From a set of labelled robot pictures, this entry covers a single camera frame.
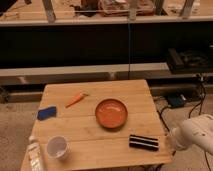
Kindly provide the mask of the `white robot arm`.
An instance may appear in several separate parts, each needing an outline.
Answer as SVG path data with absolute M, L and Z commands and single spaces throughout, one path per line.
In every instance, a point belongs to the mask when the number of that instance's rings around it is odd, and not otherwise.
M 181 122 L 169 133 L 175 150 L 186 150 L 193 144 L 213 155 L 213 116 L 203 114 Z

